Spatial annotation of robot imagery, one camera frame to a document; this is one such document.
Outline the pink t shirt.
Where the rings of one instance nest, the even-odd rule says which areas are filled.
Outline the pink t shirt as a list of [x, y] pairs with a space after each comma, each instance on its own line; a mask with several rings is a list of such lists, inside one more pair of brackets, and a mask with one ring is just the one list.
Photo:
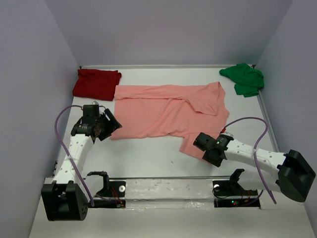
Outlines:
[[183, 142], [180, 152], [201, 159], [193, 143], [203, 132], [217, 138], [229, 111], [220, 82], [207, 85], [119, 85], [115, 90], [114, 116], [122, 127], [112, 140], [175, 136]]

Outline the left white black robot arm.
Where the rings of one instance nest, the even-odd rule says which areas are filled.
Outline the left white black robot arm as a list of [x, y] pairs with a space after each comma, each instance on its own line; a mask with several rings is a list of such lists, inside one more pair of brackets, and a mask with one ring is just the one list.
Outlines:
[[83, 115], [71, 130], [69, 146], [58, 135], [66, 156], [52, 182], [42, 186], [41, 197], [49, 221], [83, 221], [95, 198], [113, 208], [125, 207], [119, 189], [111, 185], [108, 173], [82, 174], [87, 156], [96, 140], [103, 141], [122, 126], [107, 108], [99, 104], [83, 105]]

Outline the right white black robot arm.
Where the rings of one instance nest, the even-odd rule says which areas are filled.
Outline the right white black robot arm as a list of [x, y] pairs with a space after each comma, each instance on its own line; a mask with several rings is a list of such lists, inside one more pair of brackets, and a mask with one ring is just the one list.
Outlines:
[[238, 168], [231, 174], [228, 189], [233, 194], [267, 189], [303, 203], [316, 178], [312, 167], [295, 150], [280, 153], [255, 149], [225, 134], [214, 139], [202, 132], [193, 144], [203, 151], [203, 160], [216, 167], [222, 161], [235, 161], [256, 168], [255, 171]]

